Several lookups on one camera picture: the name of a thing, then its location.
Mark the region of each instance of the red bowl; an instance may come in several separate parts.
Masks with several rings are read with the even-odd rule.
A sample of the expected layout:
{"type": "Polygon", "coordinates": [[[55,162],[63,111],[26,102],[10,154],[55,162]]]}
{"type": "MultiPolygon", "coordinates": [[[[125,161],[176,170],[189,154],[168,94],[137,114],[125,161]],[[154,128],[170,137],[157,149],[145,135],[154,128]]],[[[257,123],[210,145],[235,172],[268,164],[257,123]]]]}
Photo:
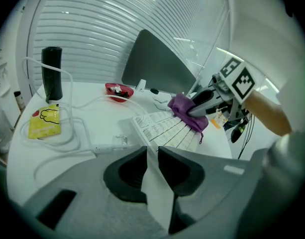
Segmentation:
{"type": "MultiPolygon", "coordinates": [[[[109,88],[112,88],[112,87],[116,87],[116,86],[119,86],[121,91],[123,92],[128,92],[128,99],[132,97],[133,95],[133,89],[128,87],[128,86],[125,86],[123,84],[117,84],[117,83],[106,83],[105,84],[106,86],[106,92],[107,92],[107,95],[116,95],[115,92],[113,90],[109,90],[109,88]]],[[[120,98],[112,98],[111,99],[114,99],[116,102],[119,102],[119,103],[123,103],[123,102],[126,102],[127,100],[123,100],[123,99],[120,99],[120,98]]]]}

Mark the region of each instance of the yellow bag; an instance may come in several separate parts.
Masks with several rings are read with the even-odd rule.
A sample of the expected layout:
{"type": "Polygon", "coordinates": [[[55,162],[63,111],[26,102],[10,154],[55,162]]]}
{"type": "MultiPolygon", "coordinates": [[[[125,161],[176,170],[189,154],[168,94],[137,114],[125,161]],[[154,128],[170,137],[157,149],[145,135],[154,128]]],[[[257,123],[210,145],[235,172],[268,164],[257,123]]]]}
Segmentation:
{"type": "Polygon", "coordinates": [[[36,139],[59,134],[59,105],[50,105],[34,112],[29,121],[28,138],[36,139]]]}

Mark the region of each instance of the purple cloth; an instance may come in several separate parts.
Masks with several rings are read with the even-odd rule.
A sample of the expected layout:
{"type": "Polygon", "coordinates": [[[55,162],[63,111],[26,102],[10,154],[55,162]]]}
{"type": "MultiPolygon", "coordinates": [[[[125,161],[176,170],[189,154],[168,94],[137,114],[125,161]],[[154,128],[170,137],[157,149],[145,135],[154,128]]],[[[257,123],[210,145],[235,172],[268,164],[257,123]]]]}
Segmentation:
{"type": "Polygon", "coordinates": [[[195,103],[182,94],[177,94],[175,97],[172,97],[168,103],[168,107],[172,109],[176,116],[182,119],[191,129],[201,133],[201,143],[203,139],[202,131],[207,127],[208,120],[206,116],[198,118],[189,116],[187,111],[194,106],[196,106],[195,103]]]}

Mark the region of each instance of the white keyboard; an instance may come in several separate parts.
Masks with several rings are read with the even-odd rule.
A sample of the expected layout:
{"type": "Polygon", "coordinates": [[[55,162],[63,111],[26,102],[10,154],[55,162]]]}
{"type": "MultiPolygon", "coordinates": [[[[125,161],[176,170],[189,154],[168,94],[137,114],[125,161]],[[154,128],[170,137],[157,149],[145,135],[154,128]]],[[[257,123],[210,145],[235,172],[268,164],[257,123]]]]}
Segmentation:
{"type": "Polygon", "coordinates": [[[132,123],[144,145],[155,155],[159,146],[195,152],[201,138],[200,133],[175,117],[172,111],[136,116],[132,123]]]}

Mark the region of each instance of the white cord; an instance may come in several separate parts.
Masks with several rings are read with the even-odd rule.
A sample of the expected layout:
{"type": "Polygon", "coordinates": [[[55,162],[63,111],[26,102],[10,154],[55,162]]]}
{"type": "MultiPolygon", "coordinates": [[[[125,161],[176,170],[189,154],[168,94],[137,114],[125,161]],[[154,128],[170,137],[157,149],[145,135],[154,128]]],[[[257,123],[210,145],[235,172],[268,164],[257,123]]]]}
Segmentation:
{"type": "MultiPolygon", "coordinates": [[[[72,132],[71,132],[71,134],[70,134],[70,137],[69,137],[67,140],[61,141],[61,142],[50,141],[50,140],[47,140],[47,139],[44,139],[44,140],[40,140],[40,139],[29,139],[29,138],[27,138],[27,136],[25,135],[25,131],[24,131],[24,129],[25,129],[25,128],[28,126],[28,124],[29,124],[29,121],[26,121],[26,122],[21,126],[21,128],[20,128],[20,135],[21,135],[23,141],[28,141],[28,142],[31,142],[31,143],[38,143],[38,144],[40,144],[40,145],[42,145],[42,146],[44,146],[44,147],[46,147],[46,148],[49,148],[49,149],[51,149],[51,150],[54,150],[54,151],[57,151],[57,152],[65,153],[67,156],[68,156],[68,155],[75,154],[75,153],[78,153],[78,152],[82,152],[82,151],[85,151],[85,150],[93,150],[94,147],[92,146],[92,143],[91,143],[91,140],[90,140],[89,131],[88,131],[88,128],[87,128],[87,126],[86,126],[86,123],[85,123],[85,121],[84,121],[82,118],[73,117],[72,108],[79,109],[79,108],[82,108],[82,107],[85,107],[85,106],[89,105],[90,103],[92,103],[92,102],[94,102],[94,101],[96,101],[96,100],[98,100],[98,99],[105,98],[105,97],[113,97],[113,98],[119,98],[119,99],[126,100],[126,101],[128,101],[128,102],[130,102],[130,103],[133,103],[133,104],[137,105],[138,107],[140,107],[140,108],[143,110],[143,112],[144,112],[145,114],[148,113],[148,112],[147,112],[141,105],[139,105],[138,103],[136,103],[136,102],[134,102],[134,101],[132,101],[132,100],[129,100],[129,99],[127,99],[127,98],[119,97],[119,96],[115,96],[115,95],[104,95],[104,96],[99,96],[99,97],[96,97],[95,99],[93,99],[93,100],[91,100],[91,101],[85,103],[84,105],[73,106],[73,105],[72,105],[72,99],[73,99],[73,77],[72,77],[72,75],[71,75],[70,73],[66,72],[65,70],[62,70],[62,69],[59,69],[59,68],[56,68],[56,67],[53,67],[53,66],[49,66],[49,65],[46,65],[46,64],[43,64],[43,63],[38,62],[38,61],[36,61],[35,59],[32,59],[32,58],[30,58],[30,57],[24,57],[24,58],[23,58],[23,61],[22,61],[22,71],[23,71],[24,75],[26,75],[25,69],[24,69],[24,62],[25,62],[26,60],[32,61],[32,62],[34,62],[34,63],[36,63],[36,64],[39,64],[39,65],[41,65],[42,67],[45,67],[45,68],[48,68],[48,69],[51,69],[51,70],[54,70],[54,71],[57,71],[57,72],[65,73],[65,74],[67,74],[67,75],[69,76],[70,82],[71,82],[70,94],[69,94],[69,103],[67,104],[67,103],[64,103],[64,102],[51,101],[51,100],[50,100],[50,102],[51,102],[51,103],[57,103],[57,104],[60,104],[60,105],[69,106],[68,118],[67,118],[67,119],[63,119],[63,120],[60,120],[60,121],[61,121],[61,123],[64,123],[64,122],[66,122],[66,121],[68,120],[69,123],[70,123],[70,126],[71,126],[71,128],[72,128],[72,132]],[[75,128],[74,128],[74,121],[75,121],[75,120],[79,120],[79,121],[83,124],[83,126],[84,126],[84,129],[85,129],[85,132],[86,132],[86,138],[87,138],[87,142],[88,142],[88,146],[89,146],[87,149],[79,149],[81,143],[80,143],[80,139],[79,139],[78,135],[77,135],[76,132],[75,132],[75,128]],[[74,137],[77,138],[77,141],[78,141],[78,145],[77,145],[77,146],[75,146],[75,147],[73,147],[73,148],[71,148],[71,149],[65,149],[65,150],[63,150],[62,148],[59,148],[60,146],[63,146],[63,145],[65,145],[65,144],[71,142],[71,141],[73,140],[74,137]]],[[[34,83],[31,81],[31,79],[29,79],[28,77],[27,77],[26,79],[27,79],[29,85],[30,85],[30,86],[32,87],[32,89],[34,90],[35,94],[38,95],[42,100],[45,100],[45,98],[42,97],[42,96],[38,93],[38,91],[37,91],[36,88],[35,88],[34,83]]]]}

